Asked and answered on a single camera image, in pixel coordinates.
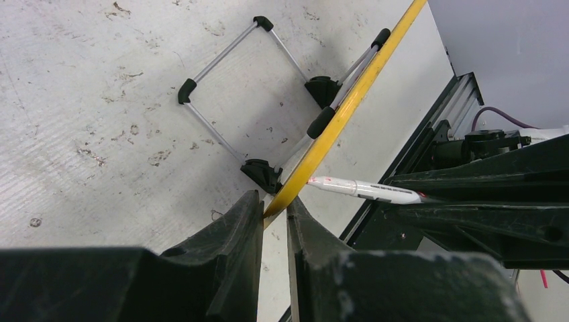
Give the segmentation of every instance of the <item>black plastic foot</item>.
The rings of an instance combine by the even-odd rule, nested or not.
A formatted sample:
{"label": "black plastic foot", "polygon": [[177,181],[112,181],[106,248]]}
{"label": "black plastic foot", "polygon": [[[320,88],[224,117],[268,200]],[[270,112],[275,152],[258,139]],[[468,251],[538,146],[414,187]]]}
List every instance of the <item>black plastic foot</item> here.
{"label": "black plastic foot", "polygon": [[193,79],[188,78],[178,91],[178,103],[181,105],[184,105],[184,103],[190,103],[190,94],[196,87],[196,82]]}
{"label": "black plastic foot", "polygon": [[391,36],[391,31],[389,29],[387,28],[381,29],[381,31],[379,32],[377,37],[375,37],[372,43],[372,48],[373,46],[377,45],[377,51],[379,51],[383,47],[389,36]]}
{"label": "black plastic foot", "polygon": [[249,159],[241,166],[241,171],[247,174],[261,189],[272,195],[277,193],[282,187],[282,184],[279,182],[282,168],[275,172],[274,168],[270,167],[265,160]]}
{"label": "black plastic foot", "polygon": [[316,117],[316,119],[312,121],[312,123],[308,127],[308,130],[306,130],[306,134],[312,140],[316,140],[320,136],[320,134],[324,132],[324,130],[328,126],[328,123],[330,123],[334,115],[335,115],[334,109],[332,109],[330,106],[324,107],[322,109],[322,112],[320,112],[320,114],[318,115],[318,117]]}
{"label": "black plastic foot", "polygon": [[312,95],[316,103],[323,109],[330,106],[340,90],[341,85],[337,81],[331,80],[328,76],[316,76],[310,78],[304,84],[308,93]]}
{"label": "black plastic foot", "polygon": [[265,29],[266,32],[269,32],[274,27],[272,22],[270,22],[270,20],[267,17],[264,17],[263,15],[258,15],[254,17],[253,21],[257,23],[257,27]]}

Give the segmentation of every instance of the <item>white marker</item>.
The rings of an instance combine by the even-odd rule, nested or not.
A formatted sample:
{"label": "white marker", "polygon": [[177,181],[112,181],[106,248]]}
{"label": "white marker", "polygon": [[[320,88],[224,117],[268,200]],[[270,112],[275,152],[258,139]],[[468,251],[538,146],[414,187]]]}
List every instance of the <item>white marker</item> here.
{"label": "white marker", "polygon": [[409,189],[358,180],[331,178],[329,176],[313,176],[308,180],[307,184],[333,193],[341,193],[353,197],[372,199],[398,205],[441,202],[441,200],[429,198],[423,193],[416,193]]}

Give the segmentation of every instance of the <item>gray floor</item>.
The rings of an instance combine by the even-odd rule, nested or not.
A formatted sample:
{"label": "gray floor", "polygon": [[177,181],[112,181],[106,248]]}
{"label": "gray floor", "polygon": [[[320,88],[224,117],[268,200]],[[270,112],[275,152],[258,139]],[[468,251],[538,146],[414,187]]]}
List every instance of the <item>gray floor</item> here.
{"label": "gray floor", "polygon": [[[260,14],[309,76],[339,77],[408,4],[3,2],[0,246],[161,252],[194,234],[258,187],[176,103],[185,79]],[[451,75],[427,6],[316,174],[378,180]],[[261,29],[205,78],[192,102],[239,152],[270,162],[319,113]],[[310,188],[301,198],[336,234],[362,203]],[[283,219],[264,238],[260,321],[278,319],[289,303]]]}

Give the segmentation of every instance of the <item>yellow stick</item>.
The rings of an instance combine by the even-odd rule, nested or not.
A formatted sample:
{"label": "yellow stick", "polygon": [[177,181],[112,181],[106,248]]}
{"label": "yellow stick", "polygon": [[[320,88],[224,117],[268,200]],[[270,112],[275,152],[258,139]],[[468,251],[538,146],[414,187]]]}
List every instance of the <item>yellow stick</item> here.
{"label": "yellow stick", "polygon": [[271,216],[278,215],[288,205],[293,202],[294,198],[301,192],[301,189],[306,185],[310,176],[314,173],[320,162],[324,159],[328,150],[332,147],[340,132],[346,126],[352,114],[354,114],[358,105],[362,102],[373,82],[395,51],[403,36],[411,27],[415,18],[421,12],[427,0],[413,0],[405,14],[399,20],[399,23],[393,29],[393,32],[370,63],[369,67],[364,70],[358,82],[354,85],[340,108],[336,112],[334,118],[330,121],[324,132],[314,142],[312,148],[305,154],[304,158],[300,161],[293,173],[282,186],[281,190],[276,194],[272,202],[269,204],[263,218],[265,219],[265,228],[272,221]]}

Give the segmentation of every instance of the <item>black rubber grip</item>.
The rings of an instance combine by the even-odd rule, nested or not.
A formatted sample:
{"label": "black rubber grip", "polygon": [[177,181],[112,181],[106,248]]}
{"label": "black rubber grip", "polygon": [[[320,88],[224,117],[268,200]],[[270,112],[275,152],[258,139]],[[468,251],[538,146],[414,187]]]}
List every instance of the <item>black rubber grip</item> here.
{"label": "black rubber grip", "polygon": [[270,20],[263,15],[256,16],[253,18],[253,21],[257,23],[257,27],[262,27],[266,32],[269,32],[274,27],[272,22],[270,22]]}
{"label": "black rubber grip", "polygon": [[335,111],[330,106],[324,107],[322,112],[316,117],[314,121],[308,127],[306,134],[312,139],[316,140],[324,132],[324,129],[328,126],[328,123],[334,117]]}
{"label": "black rubber grip", "polygon": [[389,29],[387,28],[382,29],[377,35],[377,37],[375,37],[375,40],[372,43],[372,48],[373,46],[377,45],[377,50],[379,51],[383,47],[383,44],[385,44],[387,38],[389,38],[390,35],[391,31],[389,31]]}
{"label": "black rubber grip", "polygon": [[193,79],[188,78],[178,91],[178,103],[182,105],[184,105],[184,103],[190,103],[190,94],[196,87],[196,82]]}

